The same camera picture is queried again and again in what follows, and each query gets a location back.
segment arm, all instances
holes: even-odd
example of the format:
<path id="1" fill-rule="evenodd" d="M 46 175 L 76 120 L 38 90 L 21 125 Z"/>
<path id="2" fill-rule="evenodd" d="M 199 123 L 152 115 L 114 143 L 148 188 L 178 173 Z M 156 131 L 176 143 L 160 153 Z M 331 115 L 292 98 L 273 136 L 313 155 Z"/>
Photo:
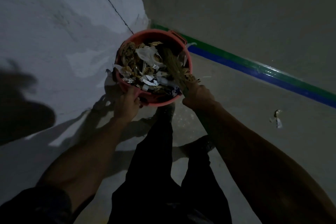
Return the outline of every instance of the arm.
<path id="1" fill-rule="evenodd" d="M 263 223 L 336 222 L 335 206 L 298 163 L 236 120 L 203 85 L 188 88 L 183 104 L 211 121 L 213 143 Z"/>
<path id="2" fill-rule="evenodd" d="M 47 169 L 39 184 L 64 190 L 70 197 L 74 212 L 94 195 L 102 182 L 121 132 L 137 115 L 139 99 L 134 101 L 134 88 L 115 103 L 114 117 L 88 141 L 61 154 Z"/>

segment forearm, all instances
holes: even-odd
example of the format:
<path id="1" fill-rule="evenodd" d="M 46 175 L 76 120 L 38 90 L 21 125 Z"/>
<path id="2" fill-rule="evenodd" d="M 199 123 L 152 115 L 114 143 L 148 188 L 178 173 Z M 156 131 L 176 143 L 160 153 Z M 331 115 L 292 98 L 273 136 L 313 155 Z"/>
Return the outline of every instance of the forearm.
<path id="1" fill-rule="evenodd" d="M 65 190 L 75 210 L 99 188 L 126 125 L 122 119 L 111 119 L 88 141 L 73 146 L 57 158 L 39 183 Z"/>
<path id="2" fill-rule="evenodd" d="M 254 212 L 264 223 L 331 223 L 335 207 L 292 158 L 213 104 L 218 152 Z"/>

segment hand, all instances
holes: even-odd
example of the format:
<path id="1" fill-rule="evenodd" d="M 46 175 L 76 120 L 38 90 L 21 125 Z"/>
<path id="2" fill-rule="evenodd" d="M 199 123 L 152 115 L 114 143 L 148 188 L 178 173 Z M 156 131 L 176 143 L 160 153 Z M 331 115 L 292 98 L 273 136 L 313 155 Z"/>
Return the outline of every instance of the hand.
<path id="1" fill-rule="evenodd" d="M 119 118 L 129 123 L 138 114 L 140 100 L 134 100 L 135 87 L 129 87 L 128 92 L 122 95 L 114 106 L 114 118 Z"/>
<path id="2" fill-rule="evenodd" d="M 209 110 L 215 103 L 215 98 L 204 85 L 198 85 L 197 81 L 185 82 L 188 87 L 188 96 L 182 103 L 193 110 Z"/>

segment green stripe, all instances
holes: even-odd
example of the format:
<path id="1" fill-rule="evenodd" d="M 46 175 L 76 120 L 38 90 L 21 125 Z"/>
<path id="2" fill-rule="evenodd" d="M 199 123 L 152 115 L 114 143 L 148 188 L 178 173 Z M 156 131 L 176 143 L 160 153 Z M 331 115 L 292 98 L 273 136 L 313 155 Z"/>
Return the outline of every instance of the green stripe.
<path id="1" fill-rule="evenodd" d="M 163 26 L 160 26 L 158 24 L 155 24 L 155 23 L 152 23 L 151 24 L 151 28 L 153 29 L 161 29 L 161 30 L 164 30 L 164 31 L 168 31 L 169 29 L 168 28 L 165 28 Z M 192 43 L 192 42 L 195 42 L 197 43 L 197 47 L 200 48 L 200 49 L 203 49 L 207 52 L 210 52 L 212 54 L 215 54 L 215 55 L 218 55 L 218 56 L 221 56 L 225 59 L 228 59 L 228 60 L 231 60 L 237 64 L 240 64 L 240 65 L 243 65 L 245 67 L 248 67 L 248 68 L 251 68 L 251 69 L 254 69 L 256 71 L 258 71 L 259 73 L 264 73 L 264 74 L 268 74 L 274 78 L 277 78 L 281 81 L 284 81 L 284 82 L 287 82 L 287 83 L 290 83 L 294 86 L 297 86 L 297 87 L 300 87 L 302 89 L 305 89 L 305 90 L 308 90 L 308 91 L 311 91 L 311 92 L 314 92 L 322 97 L 325 97 L 325 98 L 328 98 L 330 100 L 333 100 L 333 101 L 336 101 L 336 95 L 331 93 L 331 92 L 328 92 L 326 90 L 323 90 L 319 87 L 316 87 L 316 86 L 313 86 L 313 85 L 310 85 L 306 82 L 303 82 L 297 78 L 294 78 L 294 77 L 291 77 L 290 75 L 287 75 L 279 70 L 273 70 L 271 69 L 270 67 L 266 66 L 266 65 L 262 65 L 262 64 L 258 64 L 258 63 L 255 63 L 253 61 L 250 61 L 250 60 L 247 60 L 247 59 L 244 59 L 242 57 L 239 57 L 239 56 L 236 56 L 232 53 L 229 53 L 229 52 L 226 52 L 226 51 L 223 51 L 219 48 L 216 48 L 214 46 L 211 46 L 209 44 L 206 44 L 206 43 L 203 43 L 199 40 L 196 40 L 194 38 L 191 38 L 187 35 L 184 35 L 184 34 L 181 34 L 179 33 L 181 36 L 183 36 L 187 41 L 188 43 Z"/>

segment black sleeve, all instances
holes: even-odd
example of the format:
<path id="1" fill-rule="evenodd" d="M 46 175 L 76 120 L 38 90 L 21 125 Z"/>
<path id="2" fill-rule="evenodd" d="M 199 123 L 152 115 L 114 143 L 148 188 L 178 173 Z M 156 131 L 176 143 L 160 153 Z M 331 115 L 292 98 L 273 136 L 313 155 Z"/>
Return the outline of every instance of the black sleeve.
<path id="1" fill-rule="evenodd" d="M 26 189 L 0 206 L 1 223 L 65 224 L 71 214 L 69 196 L 52 186 Z"/>

